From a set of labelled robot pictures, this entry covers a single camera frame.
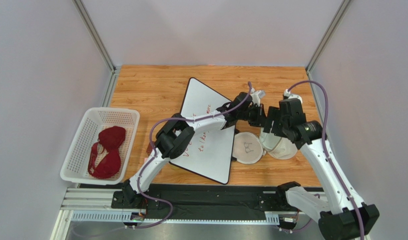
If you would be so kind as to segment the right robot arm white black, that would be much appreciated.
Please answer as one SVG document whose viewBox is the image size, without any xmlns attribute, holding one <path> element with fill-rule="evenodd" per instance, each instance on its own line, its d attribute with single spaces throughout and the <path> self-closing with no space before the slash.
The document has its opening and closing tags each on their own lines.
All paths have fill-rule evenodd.
<svg viewBox="0 0 408 240">
<path fill-rule="evenodd" d="M 290 140 L 312 166 L 322 185 L 323 201 L 295 185 L 284 192 L 289 205 L 316 221 L 326 240 L 364 238 L 380 216 L 374 204 L 366 204 L 341 170 L 323 126 L 308 121 L 297 98 L 283 99 L 269 107 L 264 131 Z"/>
</svg>

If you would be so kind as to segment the white mesh laundry bag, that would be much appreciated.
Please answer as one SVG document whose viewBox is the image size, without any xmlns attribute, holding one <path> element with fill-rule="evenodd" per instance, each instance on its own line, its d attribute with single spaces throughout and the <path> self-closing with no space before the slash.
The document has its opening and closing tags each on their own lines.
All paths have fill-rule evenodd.
<svg viewBox="0 0 408 240">
<path fill-rule="evenodd" d="M 259 135 L 240 132 L 234 136 L 232 160 L 244 165 L 252 165 L 265 155 L 276 160 L 288 160 L 297 152 L 296 146 L 287 138 L 263 131 L 260 131 Z"/>
</svg>

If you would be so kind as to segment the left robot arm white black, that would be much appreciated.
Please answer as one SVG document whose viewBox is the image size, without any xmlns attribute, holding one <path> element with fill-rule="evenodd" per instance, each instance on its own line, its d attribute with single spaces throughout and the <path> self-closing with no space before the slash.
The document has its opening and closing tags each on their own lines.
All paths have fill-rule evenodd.
<svg viewBox="0 0 408 240">
<path fill-rule="evenodd" d="M 132 208 L 141 205 L 145 192 L 162 168 L 173 159 L 183 155 L 195 135 L 222 131 L 237 121 L 247 121 L 250 126 L 262 127 L 266 121 L 264 106 L 253 101 L 249 93 L 241 92 L 233 101 L 227 102 L 210 113 L 183 117 L 177 113 L 160 120 L 163 124 L 157 134 L 150 134 L 151 154 L 138 172 L 122 186 L 123 199 Z"/>
</svg>

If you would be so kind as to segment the white bra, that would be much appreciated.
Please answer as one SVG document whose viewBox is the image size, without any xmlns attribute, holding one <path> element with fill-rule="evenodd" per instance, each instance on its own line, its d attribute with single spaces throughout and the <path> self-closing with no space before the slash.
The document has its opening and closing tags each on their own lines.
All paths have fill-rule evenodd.
<svg viewBox="0 0 408 240">
<path fill-rule="evenodd" d="M 281 137 L 275 136 L 272 133 L 264 132 L 264 128 L 260 129 L 259 141 L 260 141 L 262 147 L 266 151 L 274 150 L 276 148 L 276 146 L 278 145 L 280 140 L 281 140 Z"/>
</svg>

